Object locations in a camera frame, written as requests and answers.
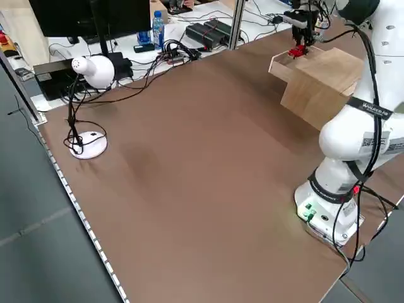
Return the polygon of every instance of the computer monitor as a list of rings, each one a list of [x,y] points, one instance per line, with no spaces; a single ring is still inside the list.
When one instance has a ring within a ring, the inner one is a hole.
[[[151,28],[149,0],[30,0],[30,4],[46,37],[97,35],[92,6],[97,7],[106,35],[130,35]]]

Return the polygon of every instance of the brown table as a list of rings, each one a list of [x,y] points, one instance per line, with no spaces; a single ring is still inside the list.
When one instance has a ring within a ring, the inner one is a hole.
[[[176,68],[123,102],[83,107],[78,118],[108,132],[107,151],[90,161],[62,144],[66,108],[47,115],[40,130],[131,302],[318,302],[342,273],[344,261],[295,214],[294,189],[323,155],[318,132],[280,105],[285,83],[268,74],[292,44],[278,33]],[[362,54],[350,37],[326,46]],[[398,201],[402,165],[369,185]],[[367,242],[383,213],[367,196],[362,211]]]

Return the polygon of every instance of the led strip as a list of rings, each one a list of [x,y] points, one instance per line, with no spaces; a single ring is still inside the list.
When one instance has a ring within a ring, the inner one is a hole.
[[[119,292],[119,295],[121,296],[123,303],[130,303],[121,283],[118,280],[117,275],[115,274],[114,270],[112,269],[112,265],[111,265],[110,261],[108,260],[106,254],[104,253],[104,250],[101,247],[100,241],[97,239],[97,236],[95,235],[94,231],[92,230],[91,225],[88,222],[88,220],[86,219],[86,216],[84,215],[83,210],[81,210],[81,207],[80,207],[79,203],[77,202],[76,197],[74,196],[66,178],[63,176],[62,170],[60,169],[59,165],[57,164],[55,158],[53,157],[51,150],[47,146],[46,141],[39,130],[38,130],[38,134],[39,134],[39,138],[41,139],[42,143],[44,144],[48,157],[50,158],[50,160],[57,172],[57,175],[59,176],[59,178],[63,184],[63,187],[65,188],[65,190],[70,198],[70,201],[72,202],[82,224],[84,225],[88,235],[90,236],[90,238],[94,244],[94,247],[97,250],[98,255],[100,256],[100,258],[105,266],[105,269],[108,271],[108,274],[109,274],[112,282],[114,283],[117,291]]]

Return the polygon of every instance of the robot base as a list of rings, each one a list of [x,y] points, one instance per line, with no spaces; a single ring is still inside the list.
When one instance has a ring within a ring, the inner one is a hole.
[[[297,215],[307,222],[309,215],[313,217],[310,226],[320,237],[333,243],[333,226],[336,214],[341,205],[333,204],[320,198],[311,188],[307,181],[299,186],[295,192],[295,202]],[[335,242],[339,246],[344,246],[348,240],[356,233],[357,229],[357,205],[351,199],[345,203],[340,214],[335,229]],[[362,225],[364,217],[360,216],[359,226]]]
[[[88,160],[101,155],[107,149],[107,138],[97,131],[86,131],[79,134],[83,140],[83,147],[78,145],[70,145],[77,153],[70,149],[71,154],[77,159]]]

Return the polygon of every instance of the white table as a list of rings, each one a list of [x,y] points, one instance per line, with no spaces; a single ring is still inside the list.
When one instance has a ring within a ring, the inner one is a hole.
[[[281,3],[278,0],[255,0],[255,3],[259,6],[261,13],[263,15],[268,14],[268,13],[283,13],[284,11],[290,9],[287,5]],[[251,14],[250,12],[259,14],[257,7],[255,6],[253,0],[250,0],[245,3],[245,11],[243,14],[243,20],[247,21],[252,21],[256,23],[260,23],[262,25],[266,24],[266,21],[264,18]],[[192,12],[181,14],[179,16],[170,16],[169,17],[169,24],[165,25],[165,40],[168,39],[176,39],[180,40],[181,37],[183,36],[185,32],[185,28],[190,24],[190,23],[204,23],[206,20],[210,18],[218,18],[220,21],[231,25],[232,24],[232,19],[230,19],[227,15],[221,13],[221,12],[215,12],[214,11],[221,11],[225,14],[228,14],[230,16],[233,15],[233,11],[228,8],[226,5],[222,4],[219,1],[213,2],[213,3],[208,3],[208,4],[202,4],[195,6]],[[209,14],[206,17],[202,18],[201,20],[204,21],[199,21],[197,18],[200,16],[203,16],[205,14]],[[281,31],[284,29],[290,28],[290,25],[286,23],[279,24],[277,27],[277,31]],[[259,38],[265,37],[265,35],[268,35],[268,32],[274,33],[274,26],[273,25],[267,25],[267,26],[260,26],[255,23],[248,23],[248,22],[242,22],[241,25],[241,30],[242,30],[242,37],[247,41],[246,35],[249,37],[249,41],[251,42],[254,40],[259,35]],[[116,39],[118,46],[114,49],[116,52],[122,52],[123,56],[130,59],[130,60],[135,60],[138,62],[150,62],[153,61],[157,54],[158,50],[152,51],[152,52],[144,52],[144,53],[135,53],[133,50],[134,45],[138,45],[137,37],[136,35],[130,35],[122,38]],[[187,36],[183,36],[181,42],[185,44],[188,47],[195,48],[195,47],[202,47],[201,44],[198,42],[188,38]],[[65,58],[74,58],[78,56],[88,56],[91,54],[99,54],[101,53],[101,48],[99,44],[92,44],[87,46],[86,42],[80,38],[79,44],[76,44],[71,47],[63,47],[61,45],[65,46],[70,46],[67,38],[49,38],[49,45],[50,47],[50,52],[53,54],[53,56],[50,56],[51,61],[59,61],[63,60]],[[213,51],[212,53],[203,53],[203,56],[209,56],[214,53],[220,52],[224,50],[225,47],[221,47],[218,50]],[[133,63],[133,69],[143,69],[136,71],[134,70],[134,75],[133,78],[137,79],[142,77],[146,71],[144,70],[148,66],[145,65],[136,65],[136,63]],[[158,68],[156,68],[155,73],[160,73],[162,71],[165,71],[169,69],[171,66],[168,65],[167,63],[163,63],[159,65]],[[123,84],[127,84],[131,82],[131,80],[123,80],[120,81]],[[36,108],[38,110],[42,111],[48,111],[53,108],[65,105],[66,103],[62,101],[61,99],[56,99],[52,101],[47,101],[43,95],[37,95],[32,97],[32,101],[35,104]]]

